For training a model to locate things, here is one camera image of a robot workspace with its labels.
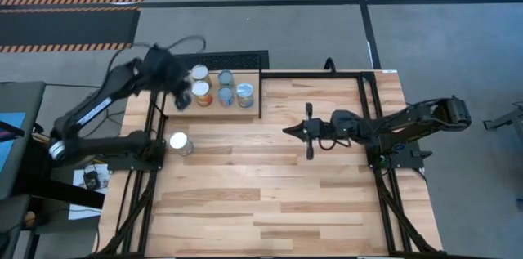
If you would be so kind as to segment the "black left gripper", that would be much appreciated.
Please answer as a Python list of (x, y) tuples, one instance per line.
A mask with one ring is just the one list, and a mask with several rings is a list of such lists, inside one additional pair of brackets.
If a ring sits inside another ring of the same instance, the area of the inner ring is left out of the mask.
[(189, 70), (168, 49), (153, 45), (142, 62), (142, 75), (142, 88), (171, 93), (177, 110), (182, 111), (191, 104)]

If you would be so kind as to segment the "orange label tin can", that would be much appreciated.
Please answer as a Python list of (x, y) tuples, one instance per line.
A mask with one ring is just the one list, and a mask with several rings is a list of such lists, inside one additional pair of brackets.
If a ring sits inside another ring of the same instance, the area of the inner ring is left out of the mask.
[(193, 80), (196, 82), (196, 81), (204, 81), (206, 82), (209, 86), (212, 85), (212, 81), (209, 77), (209, 71), (208, 71), (208, 68), (205, 66), (205, 65), (202, 65), (202, 64), (199, 64), (199, 65), (195, 65), (191, 71), (190, 71), (190, 75), (191, 77), (193, 78)]

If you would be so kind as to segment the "orange can bright lid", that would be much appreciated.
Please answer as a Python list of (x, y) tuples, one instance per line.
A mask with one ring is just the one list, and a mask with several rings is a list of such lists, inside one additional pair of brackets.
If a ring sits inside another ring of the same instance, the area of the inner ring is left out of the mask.
[(210, 86), (207, 82), (205, 82), (205, 81), (194, 82), (191, 91), (199, 106), (206, 107), (212, 103), (212, 95), (210, 93)]

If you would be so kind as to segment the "green yellow label can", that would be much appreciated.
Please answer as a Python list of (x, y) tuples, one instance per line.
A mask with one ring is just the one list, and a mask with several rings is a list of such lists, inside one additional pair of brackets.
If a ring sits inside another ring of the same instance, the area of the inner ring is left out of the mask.
[(233, 87), (235, 85), (234, 74), (230, 70), (222, 70), (217, 75), (220, 87)]

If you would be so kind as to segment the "blue red label can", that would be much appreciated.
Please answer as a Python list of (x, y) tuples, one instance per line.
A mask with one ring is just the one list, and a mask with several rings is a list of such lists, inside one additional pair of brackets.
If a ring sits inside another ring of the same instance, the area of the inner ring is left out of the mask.
[(231, 87), (220, 87), (217, 91), (217, 97), (222, 106), (229, 107), (234, 103), (234, 91)]

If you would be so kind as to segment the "multicoloured label tin can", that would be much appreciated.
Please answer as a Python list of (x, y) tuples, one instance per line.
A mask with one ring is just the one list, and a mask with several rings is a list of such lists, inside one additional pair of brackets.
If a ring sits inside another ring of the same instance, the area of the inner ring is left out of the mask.
[(240, 107), (249, 108), (253, 105), (254, 88), (251, 83), (239, 83), (236, 86), (236, 96)]

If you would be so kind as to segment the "black keyboard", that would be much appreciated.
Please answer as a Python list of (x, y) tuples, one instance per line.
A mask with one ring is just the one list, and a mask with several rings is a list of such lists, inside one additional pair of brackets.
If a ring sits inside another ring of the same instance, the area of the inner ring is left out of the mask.
[(269, 69), (268, 51), (224, 51), (210, 53), (180, 54), (176, 58), (187, 65), (205, 65), (209, 70)]

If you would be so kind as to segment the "black floor tape strip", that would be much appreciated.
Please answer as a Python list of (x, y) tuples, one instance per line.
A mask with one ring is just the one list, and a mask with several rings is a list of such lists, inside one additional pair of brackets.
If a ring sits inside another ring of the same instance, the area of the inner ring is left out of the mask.
[(377, 43), (375, 40), (375, 35), (373, 31), (373, 25), (369, 13), (369, 5), (367, 0), (358, 0), (360, 6), (360, 13), (364, 25), (365, 37), (369, 50), (369, 58), (371, 62), (371, 67), (373, 69), (381, 69), (381, 61), (378, 54)]
[(234, 0), (199, 2), (133, 2), (123, 6), (143, 8), (185, 7), (290, 7), (345, 5), (464, 5), (464, 4), (523, 4), (523, 0)]

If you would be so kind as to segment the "small black device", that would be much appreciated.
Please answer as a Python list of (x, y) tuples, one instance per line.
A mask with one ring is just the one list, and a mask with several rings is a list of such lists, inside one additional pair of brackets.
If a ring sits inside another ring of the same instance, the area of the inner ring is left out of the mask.
[(98, 190), (101, 187), (101, 182), (96, 171), (85, 172), (83, 174), (83, 181), (88, 190)]

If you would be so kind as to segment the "white paper box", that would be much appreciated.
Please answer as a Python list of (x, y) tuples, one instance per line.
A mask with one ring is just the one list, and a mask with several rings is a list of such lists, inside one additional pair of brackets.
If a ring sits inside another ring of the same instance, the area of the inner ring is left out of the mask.
[[(84, 169), (78, 169), (74, 171), (73, 185), (79, 186), (86, 189), (86, 183), (83, 176), (87, 173), (95, 172), (100, 182), (100, 186), (96, 189), (97, 193), (105, 194), (109, 184), (110, 174), (107, 170), (106, 164), (94, 164), (88, 165)], [(101, 214), (101, 210), (97, 208), (84, 207), (81, 205), (70, 204), (68, 219), (70, 221), (76, 221), (89, 217), (98, 217)]]

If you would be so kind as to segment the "grey desk top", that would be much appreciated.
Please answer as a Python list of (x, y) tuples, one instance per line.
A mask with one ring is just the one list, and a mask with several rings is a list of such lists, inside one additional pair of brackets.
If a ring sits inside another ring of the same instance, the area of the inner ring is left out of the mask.
[(0, 200), (11, 196), (22, 154), (31, 137), (42, 104), (45, 86), (46, 83), (42, 81), (0, 83), (0, 113), (25, 113), (25, 120), (21, 125), (25, 134), (15, 140), (7, 163), (0, 172)]

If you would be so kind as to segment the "black desk base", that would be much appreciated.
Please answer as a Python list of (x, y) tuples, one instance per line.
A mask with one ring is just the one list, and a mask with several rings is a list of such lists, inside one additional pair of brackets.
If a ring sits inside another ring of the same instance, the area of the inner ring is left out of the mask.
[(43, 143), (29, 140), (11, 192), (101, 209), (105, 195), (51, 178), (52, 159)]

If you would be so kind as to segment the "blue screen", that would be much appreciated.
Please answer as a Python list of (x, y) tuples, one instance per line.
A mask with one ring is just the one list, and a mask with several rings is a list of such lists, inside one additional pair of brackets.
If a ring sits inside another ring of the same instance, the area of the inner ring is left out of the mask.
[(16, 132), (10, 132), (0, 127), (0, 172), (7, 163), (7, 158), (15, 140), (22, 138), (24, 132), (21, 125), (25, 120), (25, 113), (0, 113), (0, 122), (17, 128)]

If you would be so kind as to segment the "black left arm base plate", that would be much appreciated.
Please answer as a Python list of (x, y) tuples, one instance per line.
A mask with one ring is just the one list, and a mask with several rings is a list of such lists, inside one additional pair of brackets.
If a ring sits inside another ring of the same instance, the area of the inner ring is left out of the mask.
[(156, 171), (163, 167), (164, 153), (138, 157), (135, 154), (111, 156), (106, 161), (109, 171)]

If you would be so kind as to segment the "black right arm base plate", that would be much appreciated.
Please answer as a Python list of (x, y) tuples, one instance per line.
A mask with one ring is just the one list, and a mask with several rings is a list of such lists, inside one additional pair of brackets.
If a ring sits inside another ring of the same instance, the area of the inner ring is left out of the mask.
[(392, 149), (382, 152), (378, 144), (365, 146), (370, 167), (380, 169), (424, 167), (424, 159), (432, 156), (431, 151), (420, 150), (417, 141), (408, 144), (397, 144)]

